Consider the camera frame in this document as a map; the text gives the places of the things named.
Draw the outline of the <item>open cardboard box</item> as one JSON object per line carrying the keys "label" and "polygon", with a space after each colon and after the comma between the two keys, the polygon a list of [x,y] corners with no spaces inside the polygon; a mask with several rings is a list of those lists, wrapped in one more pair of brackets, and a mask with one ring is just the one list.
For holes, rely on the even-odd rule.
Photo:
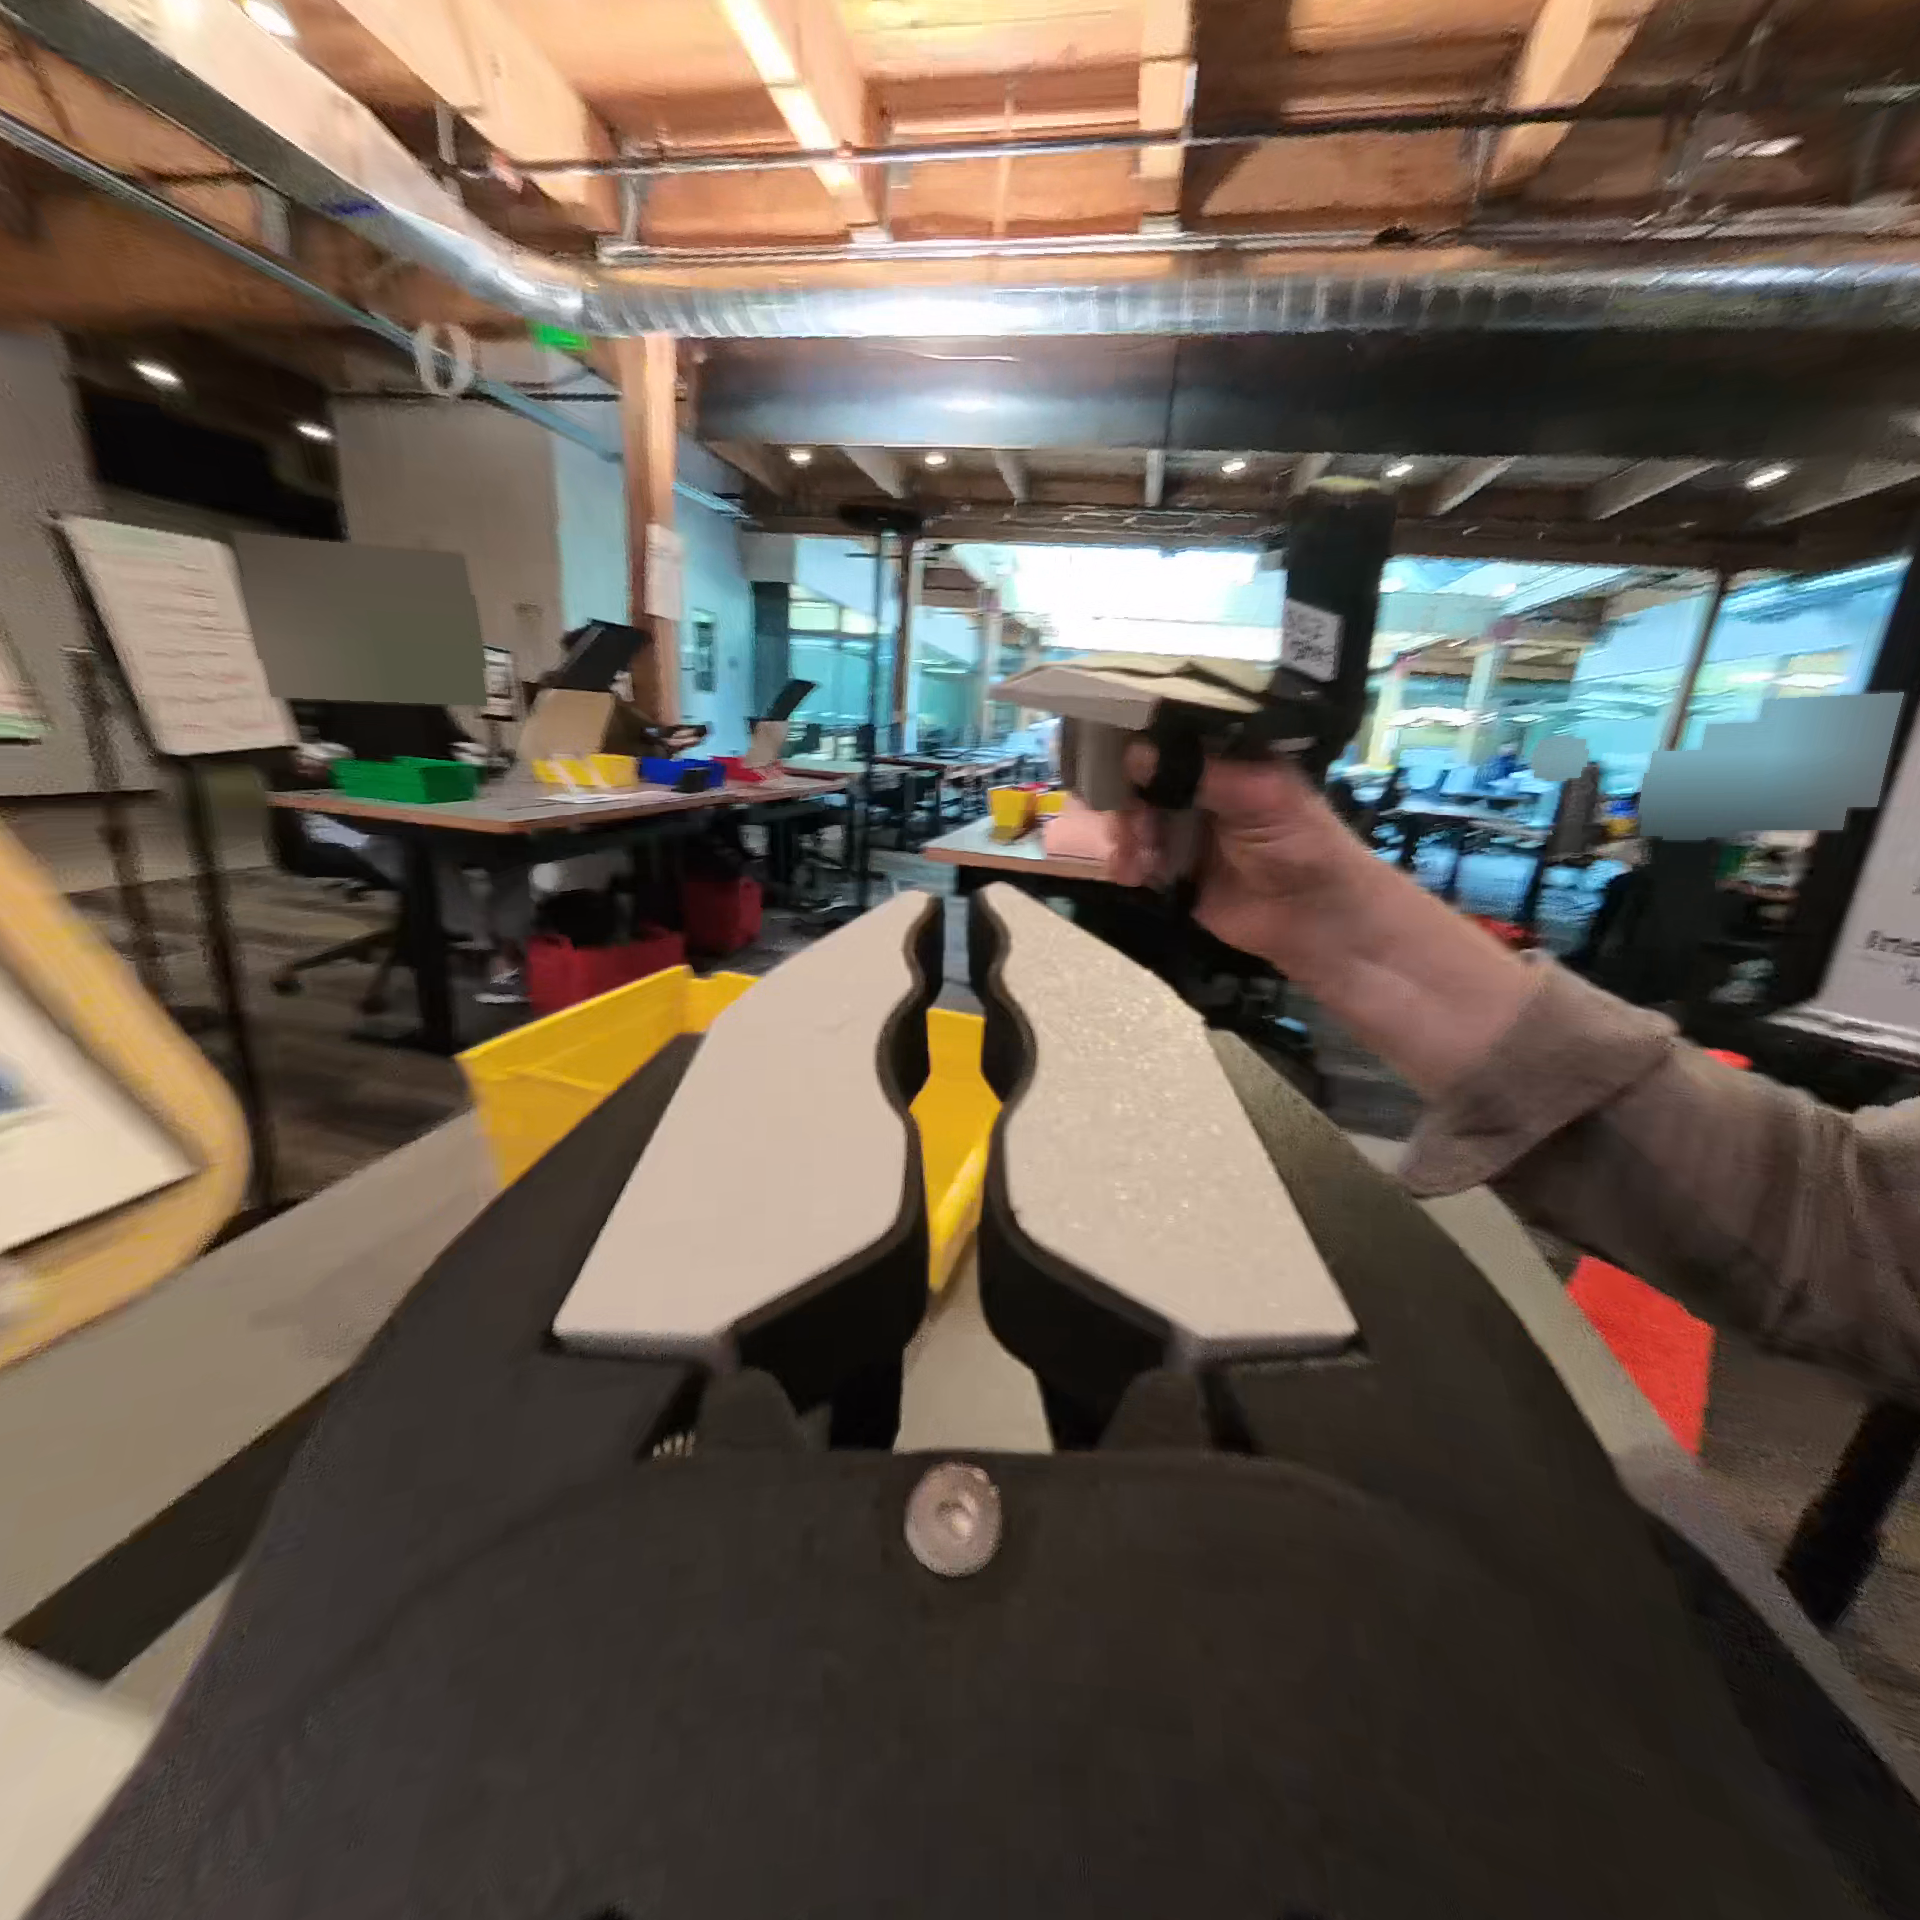
{"label": "open cardboard box", "polygon": [[650,751],[655,723],[612,690],[543,686],[521,723],[517,760],[575,757],[643,757]]}

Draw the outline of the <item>person's right forearm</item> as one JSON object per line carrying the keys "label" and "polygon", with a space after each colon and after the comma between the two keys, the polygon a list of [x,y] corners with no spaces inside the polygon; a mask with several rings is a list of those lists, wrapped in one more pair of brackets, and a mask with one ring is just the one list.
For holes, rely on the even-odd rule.
{"label": "person's right forearm", "polygon": [[1405,1184],[1526,1222],[1790,1359],[1917,1403],[1918,1104],[1716,1062],[1364,863],[1287,962],[1418,1093]]}

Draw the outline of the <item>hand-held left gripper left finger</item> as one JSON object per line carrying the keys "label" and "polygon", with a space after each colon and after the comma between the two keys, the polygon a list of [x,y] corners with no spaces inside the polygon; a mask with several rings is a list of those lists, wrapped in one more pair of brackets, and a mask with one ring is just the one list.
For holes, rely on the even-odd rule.
{"label": "hand-held left gripper left finger", "polygon": [[550,1327],[582,1354],[731,1365],[926,1225],[913,1106],[946,910],[907,890],[719,1015]]}

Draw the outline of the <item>grey wood-edged table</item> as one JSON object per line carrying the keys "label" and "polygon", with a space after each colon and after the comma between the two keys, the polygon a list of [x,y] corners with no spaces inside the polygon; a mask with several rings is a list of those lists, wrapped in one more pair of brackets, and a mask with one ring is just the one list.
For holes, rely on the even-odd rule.
{"label": "grey wood-edged table", "polygon": [[781,815],[853,788],[847,775],[781,768],[764,781],[726,781],[708,791],[662,784],[612,788],[599,797],[536,794],[526,782],[500,782],[462,802],[404,802],[352,797],[336,788],[272,791],[267,804],[284,816],[352,823],[400,853],[399,956],[413,976],[415,1025],[395,1046],[450,1059],[465,1046],[453,947],[438,876],[459,865],[534,868],[570,856],[628,850],[689,834],[724,813]]}

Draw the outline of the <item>person's right hand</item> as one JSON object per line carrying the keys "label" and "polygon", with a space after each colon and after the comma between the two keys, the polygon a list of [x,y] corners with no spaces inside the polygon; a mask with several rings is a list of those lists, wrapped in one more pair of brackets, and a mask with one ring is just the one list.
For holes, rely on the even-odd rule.
{"label": "person's right hand", "polygon": [[1358,1007],[1364,982],[1403,978],[1465,929],[1278,758],[1208,757],[1191,813],[1178,850],[1170,810],[1131,804],[1116,878],[1173,893],[1200,932],[1330,1008]]}

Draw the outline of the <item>dark ceiling sprinkler pipe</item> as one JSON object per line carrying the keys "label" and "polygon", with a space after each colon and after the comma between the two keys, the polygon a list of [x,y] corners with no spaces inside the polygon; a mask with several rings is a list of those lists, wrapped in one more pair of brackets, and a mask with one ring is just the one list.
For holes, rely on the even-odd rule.
{"label": "dark ceiling sprinkler pipe", "polygon": [[462,181],[490,176],[512,181],[673,181],[695,176],[759,176],[778,173],[915,170],[926,166],[990,161],[1039,161],[1082,154],[1140,154],[1160,148],[1215,152],[1261,148],[1345,136],[1508,134],[1567,132],[1584,127],[1668,125],[1696,114],[1825,114],[1878,113],[1917,105],[1918,83],[1861,81],[1799,89],[1708,93],[1702,86],[1601,93],[1584,103],[1554,103],[1534,109],[1357,109],[1293,113],[1267,122],[1215,131],[1084,131],[1048,134],[996,134],[940,140],[889,140],[876,146],[839,143],[829,148],[693,148],[667,143],[643,144],[615,156],[490,156],[486,166],[465,166]]}

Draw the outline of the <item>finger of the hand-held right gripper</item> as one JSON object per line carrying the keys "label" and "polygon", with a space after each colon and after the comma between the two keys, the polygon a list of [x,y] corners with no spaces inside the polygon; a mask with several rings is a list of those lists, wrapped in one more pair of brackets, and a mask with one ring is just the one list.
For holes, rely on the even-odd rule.
{"label": "finger of the hand-held right gripper", "polygon": [[1080,723],[1150,723],[1163,709],[1239,718],[1261,710],[1265,703],[1265,697],[1223,694],[1210,685],[1147,685],[1047,664],[993,685],[990,699],[999,706]]}
{"label": "finger of the hand-held right gripper", "polygon": [[1278,664],[1270,660],[1237,660],[1216,656],[1178,656],[1148,653],[1078,653],[1048,654],[1048,668],[1080,670],[1088,674],[1120,677],[1131,683],[1206,685],[1225,697],[1261,699],[1274,685]]}

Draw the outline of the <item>instruction sheet on stand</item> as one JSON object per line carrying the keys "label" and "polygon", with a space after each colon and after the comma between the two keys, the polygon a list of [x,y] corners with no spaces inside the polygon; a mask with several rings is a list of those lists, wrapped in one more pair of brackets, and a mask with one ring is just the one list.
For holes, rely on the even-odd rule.
{"label": "instruction sheet on stand", "polygon": [[198,1165],[172,1188],[4,1254],[2,1365],[12,1369],[188,1268],[238,1213],[252,1156],[221,1073],[11,831],[2,846],[4,978]]}

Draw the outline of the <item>small orange object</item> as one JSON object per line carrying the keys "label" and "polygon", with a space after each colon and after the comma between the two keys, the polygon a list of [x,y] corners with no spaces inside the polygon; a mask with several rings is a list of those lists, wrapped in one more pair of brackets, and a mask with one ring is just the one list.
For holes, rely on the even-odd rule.
{"label": "small orange object", "polygon": [[1583,1256],[1567,1284],[1675,1443],[1696,1459],[1708,1430],[1716,1330],[1640,1276]]}

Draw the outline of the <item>red fabric bag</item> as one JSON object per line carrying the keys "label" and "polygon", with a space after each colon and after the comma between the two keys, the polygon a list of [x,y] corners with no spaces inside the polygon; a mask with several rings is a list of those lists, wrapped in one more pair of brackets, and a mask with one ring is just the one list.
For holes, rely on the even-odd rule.
{"label": "red fabric bag", "polygon": [[525,948],[526,1000],[547,1018],[687,965],[679,930],[644,926],[639,936],[582,947],[560,932],[536,932]]}

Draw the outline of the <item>green plastic bin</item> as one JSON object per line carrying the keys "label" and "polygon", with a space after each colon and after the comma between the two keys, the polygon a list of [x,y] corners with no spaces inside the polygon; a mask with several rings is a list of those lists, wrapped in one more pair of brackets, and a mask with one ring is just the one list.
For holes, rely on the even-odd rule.
{"label": "green plastic bin", "polygon": [[478,767],[446,758],[338,758],[329,770],[330,788],[358,802],[400,807],[471,804],[478,797]]}

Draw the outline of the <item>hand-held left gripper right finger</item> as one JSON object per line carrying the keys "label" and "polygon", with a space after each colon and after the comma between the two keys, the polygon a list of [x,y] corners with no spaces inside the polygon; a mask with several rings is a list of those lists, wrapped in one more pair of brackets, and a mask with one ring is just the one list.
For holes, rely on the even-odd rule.
{"label": "hand-held left gripper right finger", "polygon": [[1007,883],[972,898],[993,1165],[1021,1254],[1180,1360],[1320,1360],[1358,1322],[1210,1030],[1165,978]]}

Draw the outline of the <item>silver air duct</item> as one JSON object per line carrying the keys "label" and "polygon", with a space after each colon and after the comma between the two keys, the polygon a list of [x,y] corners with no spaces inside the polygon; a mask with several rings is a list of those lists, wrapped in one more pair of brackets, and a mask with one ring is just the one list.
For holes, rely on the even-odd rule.
{"label": "silver air duct", "polygon": [[1917,332],[1913,260],[1422,273],[1178,273],[1092,281],[671,281],[489,235],[325,205],[352,236],[529,324],[599,340],[1304,339],[1318,335]]}

